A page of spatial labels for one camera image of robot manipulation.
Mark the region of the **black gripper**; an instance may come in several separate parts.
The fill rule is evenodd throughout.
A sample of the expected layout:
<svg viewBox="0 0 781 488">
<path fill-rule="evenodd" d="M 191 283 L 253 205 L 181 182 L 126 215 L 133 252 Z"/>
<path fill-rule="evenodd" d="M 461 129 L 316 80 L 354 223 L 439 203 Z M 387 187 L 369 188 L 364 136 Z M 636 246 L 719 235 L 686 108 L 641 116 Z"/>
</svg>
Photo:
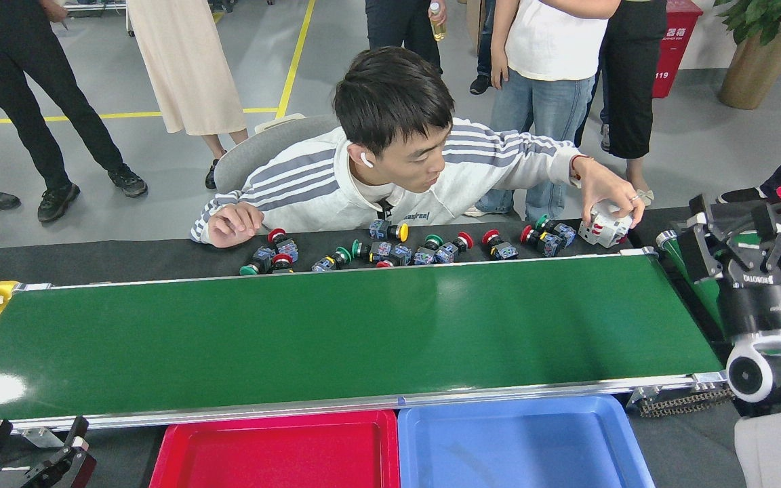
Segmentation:
<svg viewBox="0 0 781 488">
<path fill-rule="evenodd" d="M 781 207 L 753 207 L 759 252 L 744 270 L 740 247 L 715 225 L 704 195 L 689 201 L 691 217 L 677 238 L 686 274 L 693 282 L 719 281 L 719 314 L 729 338 L 781 330 Z"/>
</svg>

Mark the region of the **person's left hand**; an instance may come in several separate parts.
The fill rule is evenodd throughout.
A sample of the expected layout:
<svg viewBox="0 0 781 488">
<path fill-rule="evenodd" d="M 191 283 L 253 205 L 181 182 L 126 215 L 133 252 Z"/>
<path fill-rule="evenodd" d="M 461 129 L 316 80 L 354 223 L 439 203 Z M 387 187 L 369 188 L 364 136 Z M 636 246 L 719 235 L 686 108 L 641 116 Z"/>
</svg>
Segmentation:
<svg viewBox="0 0 781 488">
<path fill-rule="evenodd" d="M 614 212 L 617 217 L 633 217 L 631 228 L 641 222 L 645 205 L 633 186 L 594 158 L 576 155 L 570 161 L 569 174 L 579 180 L 582 189 L 583 223 L 590 223 L 592 207 L 605 199 L 618 207 Z"/>
</svg>

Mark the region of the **person's right hand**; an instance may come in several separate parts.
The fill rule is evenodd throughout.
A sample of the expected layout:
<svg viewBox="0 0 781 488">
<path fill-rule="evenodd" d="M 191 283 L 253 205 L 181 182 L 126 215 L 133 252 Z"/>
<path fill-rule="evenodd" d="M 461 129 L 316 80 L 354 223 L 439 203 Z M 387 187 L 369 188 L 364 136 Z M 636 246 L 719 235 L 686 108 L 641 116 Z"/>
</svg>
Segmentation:
<svg viewBox="0 0 781 488">
<path fill-rule="evenodd" d="M 238 246 L 258 234 L 263 220 L 264 214 L 249 203 L 227 204 L 209 218 L 207 240 L 217 248 Z"/>
</svg>

